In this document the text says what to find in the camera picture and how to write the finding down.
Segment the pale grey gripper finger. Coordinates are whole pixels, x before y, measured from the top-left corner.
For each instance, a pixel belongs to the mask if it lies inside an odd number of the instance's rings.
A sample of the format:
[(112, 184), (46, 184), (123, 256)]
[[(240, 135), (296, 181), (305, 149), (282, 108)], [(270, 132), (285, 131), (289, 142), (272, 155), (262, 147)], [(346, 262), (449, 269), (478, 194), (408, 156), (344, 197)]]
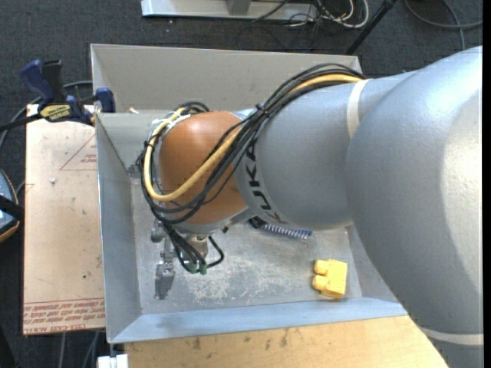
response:
[(157, 264), (155, 274), (155, 298), (164, 300), (172, 288), (175, 277), (173, 262), (163, 261)]

